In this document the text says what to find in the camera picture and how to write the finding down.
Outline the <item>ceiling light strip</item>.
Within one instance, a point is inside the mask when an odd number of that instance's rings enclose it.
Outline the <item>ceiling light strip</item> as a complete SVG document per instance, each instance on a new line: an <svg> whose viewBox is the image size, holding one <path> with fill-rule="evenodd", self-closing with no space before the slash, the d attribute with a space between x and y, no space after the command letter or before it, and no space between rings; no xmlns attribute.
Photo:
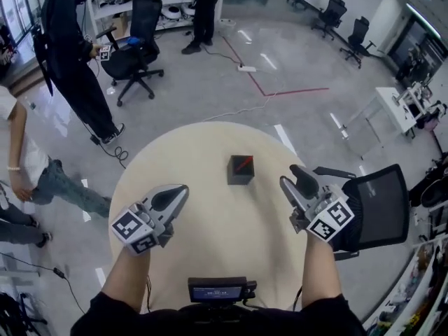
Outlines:
<svg viewBox="0 0 448 336"><path fill-rule="evenodd" d="M420 12L415 8L415 7L413 7L410 3L406 3L406 7L408 7L409 8L409 10L438 38L438 39L441 39L442 37L441 37L441 35L440 35L440 33L438 32L438 30L436 29L436 28L434 28L434 26L429 22L429 21L427 21L427 19L422 15L422 14L420 14Z"/></svg>

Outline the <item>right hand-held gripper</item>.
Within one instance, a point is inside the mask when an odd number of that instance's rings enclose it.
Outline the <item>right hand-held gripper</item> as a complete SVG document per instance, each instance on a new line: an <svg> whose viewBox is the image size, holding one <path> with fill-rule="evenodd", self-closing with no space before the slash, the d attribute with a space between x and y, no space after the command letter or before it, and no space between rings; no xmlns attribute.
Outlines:
<svg viewBox="0 0 448 336"><path fill-rule="evenodd" d="M305 230L322 241L331 241L353 220L348 197L339 186L325 186L319 192L314 175L297 164L289 169L296 178L295 184L281 176L279 185L293 207L290 222L294 230Z"/></svg>

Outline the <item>person's right forearm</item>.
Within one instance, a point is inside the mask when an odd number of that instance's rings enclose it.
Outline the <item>person's right forearm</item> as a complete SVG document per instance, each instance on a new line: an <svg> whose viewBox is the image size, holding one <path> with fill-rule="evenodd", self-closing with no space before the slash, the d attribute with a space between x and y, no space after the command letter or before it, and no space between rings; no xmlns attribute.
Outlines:
<svg viewBox="0 0 448 336"><path fill-rule="evenodd" d="M336 298L342 294L332 247L307 232L307 247L302 277L302 306Z"/></svg>

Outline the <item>black mesh visitor chair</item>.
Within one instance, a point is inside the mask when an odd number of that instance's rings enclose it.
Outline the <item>black mesh visitor chair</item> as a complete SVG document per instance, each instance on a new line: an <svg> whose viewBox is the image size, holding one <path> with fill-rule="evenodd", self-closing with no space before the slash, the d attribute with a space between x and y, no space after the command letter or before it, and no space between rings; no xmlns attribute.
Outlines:
<svg viewBox="0 0 448 336"><path fill-rule="evenodd" d="M359 256L365 249L401 244L406 241L410 226L410 202L405 178L399 164L392 164L367 176L317 167L321 176L346 179L342 191L354 213L345 235L336 248L335 259Z"/></svg>

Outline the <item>black chest-mounted screen device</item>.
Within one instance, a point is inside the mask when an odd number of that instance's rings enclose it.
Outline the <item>black chest-mounted screen device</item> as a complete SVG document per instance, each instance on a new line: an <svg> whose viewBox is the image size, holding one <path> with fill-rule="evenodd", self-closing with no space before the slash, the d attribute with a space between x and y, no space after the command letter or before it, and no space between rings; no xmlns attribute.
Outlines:
<svg viewBox="0 0 448 336"><path fill-rule="evenodd" d="M258 283L245 276L225 278L188 278L188 292L192 303L233 305L253 299Z"/></svg>

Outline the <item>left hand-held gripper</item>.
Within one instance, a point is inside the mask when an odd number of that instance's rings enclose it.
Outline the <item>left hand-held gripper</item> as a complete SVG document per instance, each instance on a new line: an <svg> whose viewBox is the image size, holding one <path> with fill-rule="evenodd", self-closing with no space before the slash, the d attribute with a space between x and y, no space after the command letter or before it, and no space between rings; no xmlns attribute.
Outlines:
<svg viewBox="0 0 448 336"><path fill-rule="evenodd" d="M161 185L142 199L124 208L112 222L111 231L135 256L153 247L164 248L174 236L172 221L189 197L185 184Z"/></svg>

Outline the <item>person's left forearm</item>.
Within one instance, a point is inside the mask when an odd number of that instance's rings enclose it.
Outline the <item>person's left forearm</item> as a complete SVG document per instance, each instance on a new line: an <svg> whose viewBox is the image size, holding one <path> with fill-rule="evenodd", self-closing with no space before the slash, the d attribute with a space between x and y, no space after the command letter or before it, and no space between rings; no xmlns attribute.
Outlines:
<svg viewBox="0 0 448 336"><path fill-rule="evenodd" d="M151 262L149 251L134 255L123 248L117 257L101 291L108 297L124 302L134 311L140 312L146 280Z"/></svg>

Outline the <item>small black box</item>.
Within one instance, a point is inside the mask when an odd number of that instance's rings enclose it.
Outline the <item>small black box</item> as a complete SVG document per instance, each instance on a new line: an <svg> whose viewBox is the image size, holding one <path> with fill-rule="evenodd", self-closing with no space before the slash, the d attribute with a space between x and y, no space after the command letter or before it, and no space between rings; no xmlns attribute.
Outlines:
<svg viewBox="0 0 448 336"><path fill-rule="evenodd" d="M230 186L247 186L255 176L253 160L245 168L236 168L250 155L231 155L227 164L227 184Z"/></svg>

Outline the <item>round beige table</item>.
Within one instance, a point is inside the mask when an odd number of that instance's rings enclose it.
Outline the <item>round beige table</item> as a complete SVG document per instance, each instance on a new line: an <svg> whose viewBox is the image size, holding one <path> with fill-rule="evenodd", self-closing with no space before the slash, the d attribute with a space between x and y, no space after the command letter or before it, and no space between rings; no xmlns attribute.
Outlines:
<svg viewBox="0 0 448 336"><path fill-rule="evenodd" d="M228 185L231 155L252 155L248 185ZM110 219L154 187L185 184L190 193L168 244L150 251L153 309L190 301L190 277L256 281L255 303L288 309L302 284L307 237L290 222L279 179L300 163L281 142L249 126L201 122L174 129L143 148L115 187Z"/></svg>

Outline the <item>white cluttered workbench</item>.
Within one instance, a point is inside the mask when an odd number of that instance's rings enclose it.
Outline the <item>white cluttered workbench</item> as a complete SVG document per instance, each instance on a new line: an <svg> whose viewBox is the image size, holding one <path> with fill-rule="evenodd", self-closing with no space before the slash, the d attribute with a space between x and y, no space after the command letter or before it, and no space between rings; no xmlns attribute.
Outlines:
<svg viewBox="0 0 448 336"><path fill-rule="evenodd" d="M429 336L448 306L448 234L413 247L386 297L363 322L367 336Z"/></svg>

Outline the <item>person's black shirt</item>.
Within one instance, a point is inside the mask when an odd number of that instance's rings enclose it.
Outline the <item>person's black shirt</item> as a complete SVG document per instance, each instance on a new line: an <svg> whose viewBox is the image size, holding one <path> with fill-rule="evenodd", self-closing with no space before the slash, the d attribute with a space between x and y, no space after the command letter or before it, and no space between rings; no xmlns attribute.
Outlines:
<svg viewBox="0 0 448 336"><path fill-rule="evenodd" d="M99 293L70 336L367 336L343 295L317 300L301 311L246 310L236 323L200 324L186 308L138 314Z"/></svg>

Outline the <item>white desk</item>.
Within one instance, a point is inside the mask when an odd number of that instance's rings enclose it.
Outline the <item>white desk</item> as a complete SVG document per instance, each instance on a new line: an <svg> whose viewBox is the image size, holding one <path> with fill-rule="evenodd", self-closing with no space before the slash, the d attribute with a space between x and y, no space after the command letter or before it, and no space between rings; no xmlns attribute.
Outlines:
<svg viewBox="0 0 448 336"><path fill-rule="evenodd" d="M405 136L406 133L417 125L416 118L412 115L408 105L404 101L405 96L408 94L408 91L398 94L398 91L394 87L377 87L375 93L367 103L342 124L340 129L347 131L350 124L361 116L368 123L372 133L375 135L377 139L376 144L364 153L359 154L361 160L364 160L371 152L384 148L388 143L397 139L398 136ZM375 127L370 122L374 115L381 110L386 112L388 119L395 128L384 139L380 138Z"/></svg>
<svg viewBox="0 0 448 336"><path fill-rule="evenodd" d="M432 102L432 96L433 93L427 85L414 83L398 97L399 101L404 101L405 110L409 111L415 120L414 126L404 133L406 137L409 134L412 139L415 137L414 128L432 132L447 114L448 105L440 100Z"/></svg>

